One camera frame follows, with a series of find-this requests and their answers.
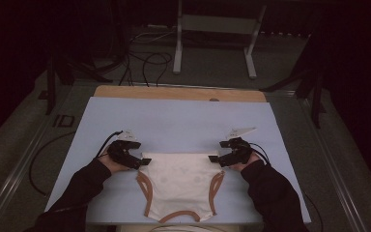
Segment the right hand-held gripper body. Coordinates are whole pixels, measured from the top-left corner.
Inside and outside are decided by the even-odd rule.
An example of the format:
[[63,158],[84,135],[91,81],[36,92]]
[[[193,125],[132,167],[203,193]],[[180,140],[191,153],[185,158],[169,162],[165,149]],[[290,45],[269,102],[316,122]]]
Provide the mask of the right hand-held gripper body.
[[231,150],[229,154],[220,157],[222,166],[230,166],[239,162],[247,163],[253,150],[249,143],[242,139],[242,136],[252,131],[254,128],[231,129],[224,141],[233,139],[235,146],[229,148]]

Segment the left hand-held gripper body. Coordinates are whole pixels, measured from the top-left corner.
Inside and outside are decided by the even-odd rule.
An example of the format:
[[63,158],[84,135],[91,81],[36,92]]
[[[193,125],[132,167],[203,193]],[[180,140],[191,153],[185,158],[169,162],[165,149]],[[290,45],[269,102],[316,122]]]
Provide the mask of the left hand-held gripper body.
[[117,134],[117,139],[113,141],[108,149],[107,154],[117,163],[128,168],[138,169],[139,158],[132,156],[127,149],[128,142],[138,142],[131,130],[123,130]]

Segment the white baby bodysuit brown trim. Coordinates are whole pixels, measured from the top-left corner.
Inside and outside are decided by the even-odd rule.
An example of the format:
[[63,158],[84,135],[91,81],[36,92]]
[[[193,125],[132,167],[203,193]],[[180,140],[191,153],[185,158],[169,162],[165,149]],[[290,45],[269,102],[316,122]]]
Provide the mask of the white baby bodysuit brown trim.
[[159,223],[179,216],[196,222],[216,215],[214,198],[225,172],[217,162],[218,151],[206,153],[143,153],[150,159],[138,169],[137,183],[145,198],[144,215]]

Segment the person's right hand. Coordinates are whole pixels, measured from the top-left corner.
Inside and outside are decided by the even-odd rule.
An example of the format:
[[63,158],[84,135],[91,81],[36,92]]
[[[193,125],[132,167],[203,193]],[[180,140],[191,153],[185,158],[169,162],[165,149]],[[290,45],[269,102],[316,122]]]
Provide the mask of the person's right hand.
[[236,171],[239,171],[241,172],[242,170],[244,170],[246,167],[248,167],[252,162],[254,161],[257,161],[259,160],[260,158],[255,154],[255,153],[252,153],[250,155],[250,158],[249,160],[247,161],[247,163],[236,163],[236,164],[233,164],[233,165],[230,165],[230,168],[233,169],[233,170],[236,170]]

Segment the person's left hand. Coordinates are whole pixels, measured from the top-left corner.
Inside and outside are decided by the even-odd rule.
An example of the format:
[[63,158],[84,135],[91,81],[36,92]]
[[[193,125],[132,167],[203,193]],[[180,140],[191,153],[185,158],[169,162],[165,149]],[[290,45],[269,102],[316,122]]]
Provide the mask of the person's left hand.
[[128,167],[115,162],[109,155],[101,155],[98,158],[98,161],[100,161],[110,171],[111,174],[128,170]]

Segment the light blue mat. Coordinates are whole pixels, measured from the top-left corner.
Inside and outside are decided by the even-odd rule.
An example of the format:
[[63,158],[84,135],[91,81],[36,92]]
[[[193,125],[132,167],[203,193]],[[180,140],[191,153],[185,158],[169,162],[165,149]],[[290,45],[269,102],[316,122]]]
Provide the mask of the light blue mat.
[[[194,153],[218,150],[231,130],[255,128],[243,139],[260,145],[271,166],[284,175],[299,195],[305,223],[311,218],[300,185],[285,148],[271,106],[267,102],[176,101],[91,97],[51,192],[47,211],[62,195],[71,176],[89,163],[104,140],[115,131],[131,130],[141,143],[130,153]],[[196,222],[190,216],[167,223],[250,224],[262,222],[247,195],[241,174],[224,169],[223,183],[214,198],[216,216]],[[157,222],[145,217],[146,198],[136,182],[137,172],[126,171],[104,182],[104,189],[89,204],[86,221],[92,224],[135,224]]]

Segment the black metal stand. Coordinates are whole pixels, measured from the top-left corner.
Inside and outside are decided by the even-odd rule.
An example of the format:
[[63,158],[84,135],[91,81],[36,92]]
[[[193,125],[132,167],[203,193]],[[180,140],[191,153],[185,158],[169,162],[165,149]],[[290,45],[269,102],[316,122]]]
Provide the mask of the black metal stand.
[[313,93],[311,120],[317,129],[321,127],[319,114],[322,108],[322,85],[326,69],[326,54],[323,51],[323,45],[322,36],[313,32],[289,76],[261,89],[262,92],[273,92],[299,80],[300,84],[295,90],[295,95],[298,99],[306,99],[310,93]]
[[46,89],[39,95],[40,100],[46,100],[46,115],[49,115],[56,106],[56,78],[59,78],[64,85],[73,85],[75,78],[71,74],[71,69],[83,72],[98,82],[111,82],[110,79],[100,76],[82,63],[71,58],[68,54],[58,49],[51,49],[48,52],[46,66]]

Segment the white metal stand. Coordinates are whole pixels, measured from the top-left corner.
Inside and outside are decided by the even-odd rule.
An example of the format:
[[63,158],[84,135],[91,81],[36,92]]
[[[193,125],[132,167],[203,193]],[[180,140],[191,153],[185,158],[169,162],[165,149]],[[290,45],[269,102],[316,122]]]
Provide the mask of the white metal stand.
[[224,16],[210,16],[183,13],[183,0],[178,0],[176,48],[174,54],[173,73],[180,74],[183,57],[183,31],[199,31],[214,33],[229,33],[249,35],[250,44],[243,49],[248,77],[255,79],[257,72],[254,66],[252,53],[258,36],[267,6],[262,5],[259,13],[254,18],[237,18]]

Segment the metal floor rail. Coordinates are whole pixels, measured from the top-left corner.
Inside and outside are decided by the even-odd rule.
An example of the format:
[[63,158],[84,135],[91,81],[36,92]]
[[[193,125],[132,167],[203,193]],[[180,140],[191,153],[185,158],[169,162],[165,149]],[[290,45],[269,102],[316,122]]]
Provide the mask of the metal floor rail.
[[62,108],[66,100],[65,96],[61,96],[60,99],[55,103],[49,115],[43,116],[41,123],[33,133],[33,137],[16,163],[15,167],[9,173],[8,178],[0,189],[0,218],[8,208],[18,186],[23,180],[26,172],[26,167],[30,163],[32,156],[38,150],[38,146],[43,140],[43,134],[49,128],[51,121],[54,119],[56,114]]
[[311,105],[308,100],[299,99],[300,108],[305,115],[305,122],[310,127],[313,133],[314,139],[317,141],[318,147],[322,151],[322,159],[326,167],[326,171],[335,189],[336,195],[343,208],[343,211],[347,217],[347,220],[352,228],[353,232],[367,232],[365,223],[362,221],[355,201],[348,190],[348,187],[336,165],[336,162],[332,156],[332,152],[328,147],[327,142],[320,133],[320,130],[316,128],[312,119],[310,118]]

